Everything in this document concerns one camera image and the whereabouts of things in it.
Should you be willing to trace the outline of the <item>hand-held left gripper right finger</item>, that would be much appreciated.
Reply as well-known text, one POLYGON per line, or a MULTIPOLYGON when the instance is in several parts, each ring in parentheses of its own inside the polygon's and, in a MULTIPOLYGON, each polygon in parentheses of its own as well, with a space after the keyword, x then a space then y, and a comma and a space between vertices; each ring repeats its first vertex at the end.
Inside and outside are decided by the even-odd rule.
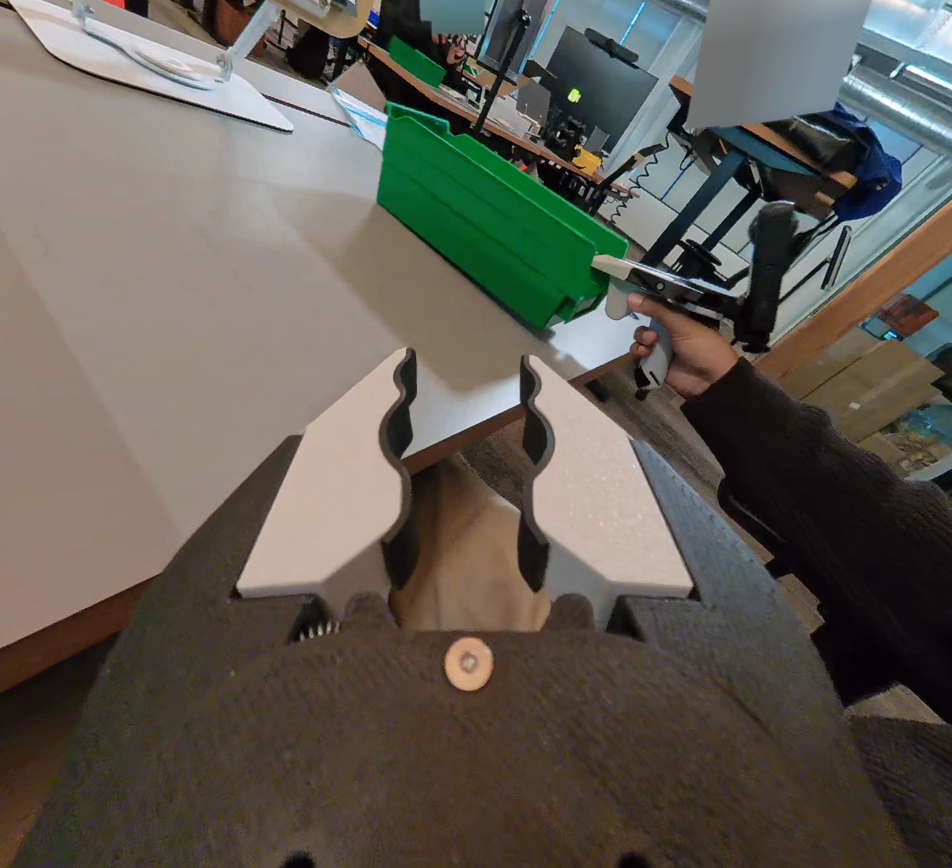
POLYGON ((633 440, 536 356, 520 363, 518 565, 549 600, 579 595, 597 628, 622 597, 686 600, 695 584, 633 440))

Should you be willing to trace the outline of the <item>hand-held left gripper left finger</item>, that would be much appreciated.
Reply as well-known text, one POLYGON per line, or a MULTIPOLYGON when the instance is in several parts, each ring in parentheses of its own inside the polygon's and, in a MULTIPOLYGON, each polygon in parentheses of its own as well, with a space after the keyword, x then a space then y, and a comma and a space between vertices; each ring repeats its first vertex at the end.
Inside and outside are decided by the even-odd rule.
POLYGON ((400 348, 305 429, 235 585, 243 599, 387 600, 416 564, 417 357, 400 348))

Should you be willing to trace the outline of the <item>person's right forearm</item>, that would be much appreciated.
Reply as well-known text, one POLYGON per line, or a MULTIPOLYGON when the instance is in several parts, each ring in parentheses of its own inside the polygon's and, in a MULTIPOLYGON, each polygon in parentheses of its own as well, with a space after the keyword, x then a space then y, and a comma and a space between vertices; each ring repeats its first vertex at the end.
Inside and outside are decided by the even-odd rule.
POLYGON ((721 507, 816 598, 814 643, 840 694, 903 684, 950 721, 946 494, 901 478, 749 362, 672 384, 722 469, 721 507))

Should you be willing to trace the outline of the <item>black standing desk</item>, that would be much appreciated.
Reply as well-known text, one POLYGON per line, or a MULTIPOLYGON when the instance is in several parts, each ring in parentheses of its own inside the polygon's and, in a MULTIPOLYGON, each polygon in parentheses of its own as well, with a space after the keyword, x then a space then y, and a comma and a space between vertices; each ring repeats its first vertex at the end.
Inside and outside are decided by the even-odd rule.
POLYGON ((708 175, 649 247, 645 256, 649 266, 660 266, 673 251, 678 251, 676 267, 695 265, 701 255, 711 256, 714 246, 758 202, 787 199, 800 213, 824 222, 834 216, 836 202, 858 184, 856 172, 844 170, 840 159, 828 165, 819 151, 804 147, 801 130, 743 124, 690 133, 685 122, 694 87, 679 75, 673 75, 668 84, 679 104, 668 123, 668 133, 694 155, 708 175), (691 228, 732 183, 744 189, 742 199, 699 246, 688 246, 691 228))

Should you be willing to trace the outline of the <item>grey desk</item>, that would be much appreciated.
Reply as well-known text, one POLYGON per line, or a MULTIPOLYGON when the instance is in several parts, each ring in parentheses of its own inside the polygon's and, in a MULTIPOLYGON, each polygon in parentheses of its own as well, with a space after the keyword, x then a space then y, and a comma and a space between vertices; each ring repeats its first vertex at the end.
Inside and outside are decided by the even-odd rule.
POLYGON ((411 470, 519 414, 523 354, 624 362, 603 312, 535 335, 376 204, 327 92, 245 75, 292 133, 54 59, 2 6, 2 690, 113 635, 287 437, 399 347, 411 470))

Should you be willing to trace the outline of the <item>person's right hand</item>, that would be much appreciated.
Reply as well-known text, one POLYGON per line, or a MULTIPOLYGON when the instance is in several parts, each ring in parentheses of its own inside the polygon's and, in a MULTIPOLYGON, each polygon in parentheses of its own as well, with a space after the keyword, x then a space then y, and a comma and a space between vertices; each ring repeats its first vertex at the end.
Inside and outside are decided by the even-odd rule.
POLYGON ((626 305, 630 312, 656 322, 670 339, 672 359, 665 381, 684 400, 704 394, 739 361, 718 332, 669 303, 633 292, 626 305))

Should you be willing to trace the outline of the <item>person's beige trousers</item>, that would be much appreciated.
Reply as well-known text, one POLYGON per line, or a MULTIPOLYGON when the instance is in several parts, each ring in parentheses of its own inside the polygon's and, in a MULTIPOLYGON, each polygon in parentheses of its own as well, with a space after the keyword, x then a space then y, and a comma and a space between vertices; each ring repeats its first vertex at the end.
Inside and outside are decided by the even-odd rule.
POLYGON ((408 583, 390 594, 397 624, 411 631, 539 631, 551 603, 521 574, 520 511, 457 457, 412 483, 419 557, 408 583))

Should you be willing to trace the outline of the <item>blue jacket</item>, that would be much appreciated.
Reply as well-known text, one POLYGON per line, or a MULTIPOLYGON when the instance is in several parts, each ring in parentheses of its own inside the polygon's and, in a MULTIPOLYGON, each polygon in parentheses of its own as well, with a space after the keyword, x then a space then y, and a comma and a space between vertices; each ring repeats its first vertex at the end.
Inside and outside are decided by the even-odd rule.
POLYGON ((832 208, 837 220, 857 222, 880 213, 901 192, 900 160, 889 154, 874 131, 841 103, 825 115, 860 148, 856 165, 846 170, 855 177, 856 183, 832 208))

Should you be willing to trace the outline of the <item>brown cardboard boxes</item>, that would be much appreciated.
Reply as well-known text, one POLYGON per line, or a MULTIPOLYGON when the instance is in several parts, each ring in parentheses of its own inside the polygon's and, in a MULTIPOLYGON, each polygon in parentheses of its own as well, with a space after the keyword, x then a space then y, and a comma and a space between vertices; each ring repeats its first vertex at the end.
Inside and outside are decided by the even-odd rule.
POLYGON ((950 459, 950 352, 925 358, 902 339, 857 328, 778 384, 899 474, 950 459))

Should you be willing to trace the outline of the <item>large black monitor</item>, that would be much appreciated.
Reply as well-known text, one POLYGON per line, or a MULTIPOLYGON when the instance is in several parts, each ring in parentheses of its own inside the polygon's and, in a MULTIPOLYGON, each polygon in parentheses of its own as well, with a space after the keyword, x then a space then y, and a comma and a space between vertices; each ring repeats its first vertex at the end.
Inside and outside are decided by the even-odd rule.
POLYGON ((595 29, 565 28, 545 69, 553 77, 551 100, 585 134, 605 134, 610 152, 658 83, 638 55, 595 29))

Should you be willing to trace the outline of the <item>long wooden edged table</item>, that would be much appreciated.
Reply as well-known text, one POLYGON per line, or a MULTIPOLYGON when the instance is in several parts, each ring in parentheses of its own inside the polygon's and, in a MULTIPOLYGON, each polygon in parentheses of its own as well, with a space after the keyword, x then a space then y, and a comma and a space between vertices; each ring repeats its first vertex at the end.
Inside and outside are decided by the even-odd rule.
MULTIPOLYGON (((368 54, 372 58, 377 59, 388 70, 393 72, 403 82, 410 86, 411 89, 427 98, 431 103, 439 106, 443 111, 451 113, 456 118, 464 119, 468 125, 476 124, 478 121, 480 112, 473 109, 469 103, 465 102, 462 96, 459 96, 450 90, 445 90, 443 87, 434 88, 430 86, 428 83, 417 78, 411 72, 400 66, 391 58, 390 54, 386 50, 377 46, 374 42, 369 41, 367 38, 358 36, 358 44, 364 53, 368 54)), ((528 155, 532 155, 538 160, 541 159, 554 164, 555 166, 577 176, 584 182, 600 184, 605 180, 599 172, 595 172, 594 174, 584 172, 574 163, 561 158, 545 146, 531 140, 526 133, 517 134, 513 132, 505 123, 498 123, 496 120, 489 118, 483 124, 481 130, 489 133, 490 135, 502 138, 504 141, 506 141, 506 143, 523 150, 528 155)))

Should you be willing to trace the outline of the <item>black stand pole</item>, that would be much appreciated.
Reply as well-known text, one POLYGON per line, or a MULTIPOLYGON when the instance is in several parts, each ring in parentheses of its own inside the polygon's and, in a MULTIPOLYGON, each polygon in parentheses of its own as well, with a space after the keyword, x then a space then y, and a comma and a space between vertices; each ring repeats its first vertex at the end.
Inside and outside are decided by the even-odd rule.
POLYGON ((506 80, 507 73, 512 64, 514 56, 517 53, 520 44, 525 37, 526 31, 531 24, 531 16, 527 10, 522 7, 513 15, 512 22, 513 25, 510 31, 510 38, 506 47, 505 55, 502 62, 500 62, 497 67, 495 78, 487 96, 482 103, 482 109, 479 113, 479 116, 471 127, 470 133, 477 138, 482 134, 485 122, 491 113, 492 106, 499 95, 504 81, 506 80))

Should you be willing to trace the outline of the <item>wide green plastic bin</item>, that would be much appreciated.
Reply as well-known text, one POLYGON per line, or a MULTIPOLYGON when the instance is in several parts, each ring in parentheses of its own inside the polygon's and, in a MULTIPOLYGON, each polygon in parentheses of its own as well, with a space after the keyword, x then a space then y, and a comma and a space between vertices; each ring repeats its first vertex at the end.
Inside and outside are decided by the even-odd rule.
POLYGON ((399 68, 430 88, 438 89, 443 84, 446 77, 445 67, 398 36, 390 38, 387 51, 390 59, 399 68))

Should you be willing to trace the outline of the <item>white blue printed leaflet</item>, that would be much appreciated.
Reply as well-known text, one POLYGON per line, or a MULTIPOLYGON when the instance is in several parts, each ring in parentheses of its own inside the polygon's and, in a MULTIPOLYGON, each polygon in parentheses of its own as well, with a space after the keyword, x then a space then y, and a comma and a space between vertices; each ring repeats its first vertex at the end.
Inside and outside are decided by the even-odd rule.
POLYGON ((353 130, 379 151, 383 151, 387 135, 387 114, 339 88, 331 87, 328 90, 347 116, 353 130))

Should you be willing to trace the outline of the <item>brown bag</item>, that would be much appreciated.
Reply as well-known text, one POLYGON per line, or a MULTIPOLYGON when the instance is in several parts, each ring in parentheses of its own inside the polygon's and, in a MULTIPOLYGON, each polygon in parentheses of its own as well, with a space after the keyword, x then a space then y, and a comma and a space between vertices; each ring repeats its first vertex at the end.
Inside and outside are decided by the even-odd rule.
POLYGON ((233 45, 263 2, 264 0, 213 0, 211 33, 219 45, 233 45))

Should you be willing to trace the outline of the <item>beige document holder stand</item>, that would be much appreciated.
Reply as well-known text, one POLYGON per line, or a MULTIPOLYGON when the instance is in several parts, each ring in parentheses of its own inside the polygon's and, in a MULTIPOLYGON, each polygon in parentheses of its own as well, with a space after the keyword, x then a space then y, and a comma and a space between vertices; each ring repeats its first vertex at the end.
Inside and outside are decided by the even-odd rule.
POLYGON ((292 123, 236 72, 237 65, 283 10, 332 37, 351 38, 363 29, 373 0, 264 0, 214 63, 96 20, 90 0, 67 0, 67 7, 44 0, 8 2, 46 51, 65 65, 117 85, 292 133, 292 123))

